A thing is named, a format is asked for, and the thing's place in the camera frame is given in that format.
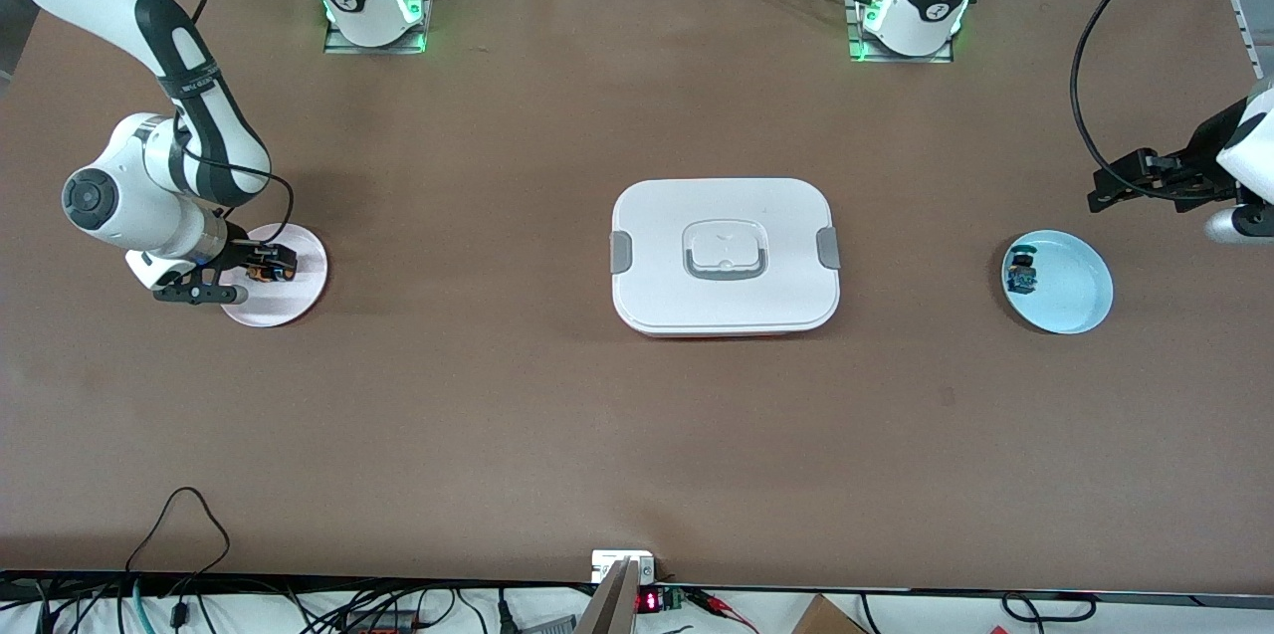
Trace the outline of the white lidded box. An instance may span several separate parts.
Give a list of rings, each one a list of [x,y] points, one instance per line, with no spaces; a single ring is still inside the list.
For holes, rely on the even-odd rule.
[[[840,270],[831,204],[804,180],[645,180],[612,211],[612,302],[648,336],[819,328]]]

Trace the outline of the pink round plate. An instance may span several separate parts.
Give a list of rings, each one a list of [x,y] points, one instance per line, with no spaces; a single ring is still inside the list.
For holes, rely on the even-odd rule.
[[[237,304],[223,306],[224,313],[250,328],[274,328],[303,317],[324,293],[327,284],[327,251],[318,236],[306,227],[284,227],[275,244],[290,248],[299,265],[289,281],[259,283],[242,269],[223,272],[218,284],[241,288],[247,297]]]

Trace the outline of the light blue round plate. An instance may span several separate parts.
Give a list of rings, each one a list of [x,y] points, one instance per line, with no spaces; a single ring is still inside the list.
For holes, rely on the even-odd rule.
[[[1037,289],[1031,295],[1008,294],[1004,283],[1006,252],[1032,244]],[[1001,257],[1000,284],[1006,303],[1020,320],[1049,334],[1085,334],[1106,320],[1115,289],[1111,272],[1097,250],[1063,230],[1033,230],[1019,236]]]

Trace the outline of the white mounting block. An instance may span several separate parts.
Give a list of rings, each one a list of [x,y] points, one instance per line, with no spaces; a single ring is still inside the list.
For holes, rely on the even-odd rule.
[[[656,558],[647,549],[592,549],[590,583],[600,584],[608,575],[610,567],[617,561],[638,561],[638,579],[641,586],[652,586],[656,581]]]

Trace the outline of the aluminium bar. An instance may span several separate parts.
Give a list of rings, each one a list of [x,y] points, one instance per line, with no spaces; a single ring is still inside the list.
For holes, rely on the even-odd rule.
[[[572,634],[634,634],[641,575],[641,558],[626,556],[612,561]]]

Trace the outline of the brown cardboard piece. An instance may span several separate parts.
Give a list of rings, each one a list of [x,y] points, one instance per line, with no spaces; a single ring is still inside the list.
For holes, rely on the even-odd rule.
[[[841,607],[823,595],[814,595],[791,634],[870,634]]]

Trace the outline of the green push-button switch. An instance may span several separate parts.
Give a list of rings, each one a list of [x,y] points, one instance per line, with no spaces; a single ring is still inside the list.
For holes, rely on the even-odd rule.
[[[1006,252],[1004,283],[1008,294],[1031,295],[1037,289],[1034,267],[1038,250],[1032,244],[1015,244]]]

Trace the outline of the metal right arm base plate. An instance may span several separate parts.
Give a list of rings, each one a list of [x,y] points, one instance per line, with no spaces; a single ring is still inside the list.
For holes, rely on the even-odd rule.
[[[419,55],[428,45],[433,0],[367,0],[363,11],[341,11],[322,0],[324,53]]]

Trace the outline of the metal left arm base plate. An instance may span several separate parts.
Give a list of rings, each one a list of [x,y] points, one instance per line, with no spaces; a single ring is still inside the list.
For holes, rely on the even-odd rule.
[[[871,11],[869,5],[857,0],[845,0],[846,23],[848,34],[848,55],[856,62],[897,62],[897,64],[949,64],[956,59],[953,53],[953,41],[956,36],[949,36],[947,42],[935,53],[929,55],[902,55],[892,52],[878,39],[877,34],[866,31],[866,17]]]

